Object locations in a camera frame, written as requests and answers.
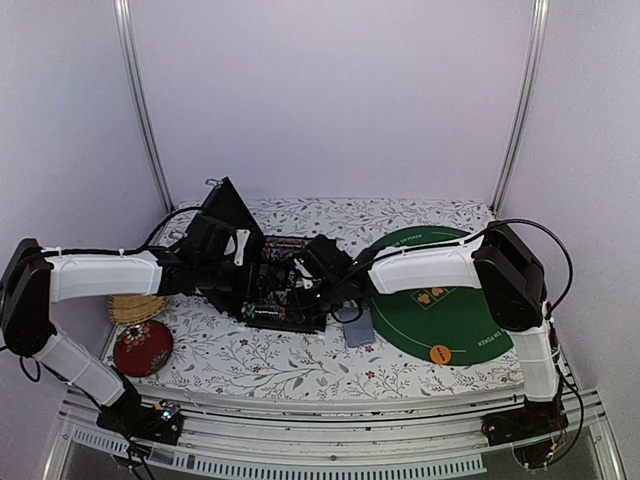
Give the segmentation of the black poker chip case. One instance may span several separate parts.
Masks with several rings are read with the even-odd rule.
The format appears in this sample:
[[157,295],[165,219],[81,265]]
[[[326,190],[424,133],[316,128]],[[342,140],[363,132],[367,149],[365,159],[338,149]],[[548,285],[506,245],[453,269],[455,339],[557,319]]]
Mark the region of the black poker chip case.
[[250,328],[315,334],[335,303],[319,295],[351,265],[337,241],[263,233],[227,177],[170,246],[203,276],[196,290],[215,309]]

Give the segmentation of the orange big blind button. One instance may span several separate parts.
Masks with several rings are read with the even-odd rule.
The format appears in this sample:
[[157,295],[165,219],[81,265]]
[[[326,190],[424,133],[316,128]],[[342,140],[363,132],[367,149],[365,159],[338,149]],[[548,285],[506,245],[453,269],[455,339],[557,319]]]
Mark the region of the orange big blind button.
[[451,362],[453,353],[445,345],[435,345],[430,349],[429,356],[434,364],[447,365]]

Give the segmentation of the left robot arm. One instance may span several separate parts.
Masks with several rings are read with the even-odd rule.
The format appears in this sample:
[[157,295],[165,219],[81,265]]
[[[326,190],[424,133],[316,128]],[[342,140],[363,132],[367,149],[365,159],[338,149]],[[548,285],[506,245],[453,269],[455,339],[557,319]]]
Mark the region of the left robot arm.
[[105,295],[204,295],[224,311],[258,302],[295,278],[295,261],[270,260],[266,238],[249,223],[233,224],[197,213],[184,235],[163,247],[44,248],[22,240],[1,279],[1,332],[5,347],[32,358],[84,391],[128,434],[148,426],[148,412],[126,377],[102,364],[54,323],[54,303]]

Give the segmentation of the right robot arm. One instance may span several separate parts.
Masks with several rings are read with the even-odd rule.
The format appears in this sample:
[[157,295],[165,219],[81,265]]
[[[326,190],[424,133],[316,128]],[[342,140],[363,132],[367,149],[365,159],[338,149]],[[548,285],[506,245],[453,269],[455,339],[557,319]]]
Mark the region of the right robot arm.
[[522,368],[525,407],[518,412],[517,427],[524,435],[537,436],[554,422],[563,390],[554,306],[541,262],[509,221],[494,221],[478,233],[450,240],[371,246],[357,257],[319,235],[294,254],[293,265],[314,295],[297,304],[304,313],[328,311],[370,294],[431,287],[481,291]]

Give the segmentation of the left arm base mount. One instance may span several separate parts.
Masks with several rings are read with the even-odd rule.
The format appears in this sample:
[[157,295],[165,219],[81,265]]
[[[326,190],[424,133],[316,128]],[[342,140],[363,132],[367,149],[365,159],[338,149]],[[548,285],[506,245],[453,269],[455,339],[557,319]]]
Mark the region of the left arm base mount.
[[123,396],[111,406],[100,406],[96,424],[126,439],[137,438],[176,446],[184,417],[176,402],[160,400],[145,406],[138,396]]

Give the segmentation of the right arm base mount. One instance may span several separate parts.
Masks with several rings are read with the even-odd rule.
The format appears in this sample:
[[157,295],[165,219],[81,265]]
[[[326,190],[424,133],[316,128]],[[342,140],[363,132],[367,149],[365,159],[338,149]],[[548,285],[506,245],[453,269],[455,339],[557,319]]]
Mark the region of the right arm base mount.
[[513,454],[528,470],[550,464],[567,426],[568,419],[559,395],[550,402],[525,399],[520,408],[487,414],[481,420],[481,432],[490,446],[527,441],[516,447]]

